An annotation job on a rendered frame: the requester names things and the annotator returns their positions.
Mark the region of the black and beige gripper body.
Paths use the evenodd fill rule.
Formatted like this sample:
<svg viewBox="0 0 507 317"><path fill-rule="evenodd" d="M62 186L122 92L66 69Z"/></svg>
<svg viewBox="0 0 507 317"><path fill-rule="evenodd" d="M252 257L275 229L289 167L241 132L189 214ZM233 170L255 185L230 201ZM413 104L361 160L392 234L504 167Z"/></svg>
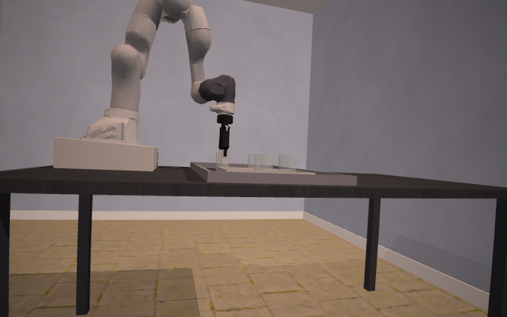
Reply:
<svg viewBox="0 0 507 317"><path fill-rule="evenodd" d="M223 133L224 133L224 126L225 125L228 126L228 124L233 123L233 116L232 115L218 115L217 122L219 124L221 124L221 126L223 127Z"/></svg>

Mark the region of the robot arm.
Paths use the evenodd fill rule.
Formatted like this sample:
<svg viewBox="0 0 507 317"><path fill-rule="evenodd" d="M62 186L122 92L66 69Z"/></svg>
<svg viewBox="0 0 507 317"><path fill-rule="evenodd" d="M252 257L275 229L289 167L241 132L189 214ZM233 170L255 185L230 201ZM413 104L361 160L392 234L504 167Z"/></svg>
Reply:
<svg viewBox="0 0 507 317"><path fill-rule="evenodd" d="M210 106L210 111L235 114L235 80L227 75L205 80L203 61L211 47L210 27L204 10L192 4L192 0L139 1L124 44L115 46L111 52L111 106L105 109L103 118L90 124L86 136L80 139L139 145L140 80L161 21L174 24L181 19L184 24L194 102L205 104L214 100L217 104Z"/></svg>

